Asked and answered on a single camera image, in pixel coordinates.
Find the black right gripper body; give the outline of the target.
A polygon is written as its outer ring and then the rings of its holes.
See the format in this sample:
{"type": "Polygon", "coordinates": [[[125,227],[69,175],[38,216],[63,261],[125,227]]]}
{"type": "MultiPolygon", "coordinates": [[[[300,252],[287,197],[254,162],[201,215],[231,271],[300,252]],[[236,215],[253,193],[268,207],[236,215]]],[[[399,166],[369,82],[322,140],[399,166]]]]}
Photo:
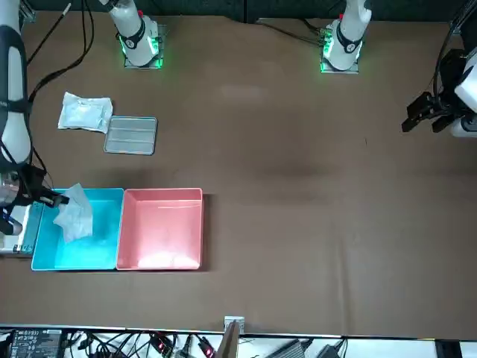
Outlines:
{"type": "Polygon", "coordinates": [[[43,197],[45,171],[35,166],[23,166],[19,170],[19,192],[17,204],[32,204],[43,197]]]}

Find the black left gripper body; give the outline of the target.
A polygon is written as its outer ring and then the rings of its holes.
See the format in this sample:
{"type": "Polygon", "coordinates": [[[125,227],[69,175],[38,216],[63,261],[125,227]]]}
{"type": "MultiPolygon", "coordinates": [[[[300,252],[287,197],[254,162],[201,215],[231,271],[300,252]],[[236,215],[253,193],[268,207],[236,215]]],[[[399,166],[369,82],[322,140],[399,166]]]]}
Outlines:
{"type": "Polygon", "coordinates": [[[435,106],[440,112],[450,115],[462,108],[461,100],[455,94],[466,65],[466,52],[451,48],[440,62],[437,79],[434,82],[435,106]]]}

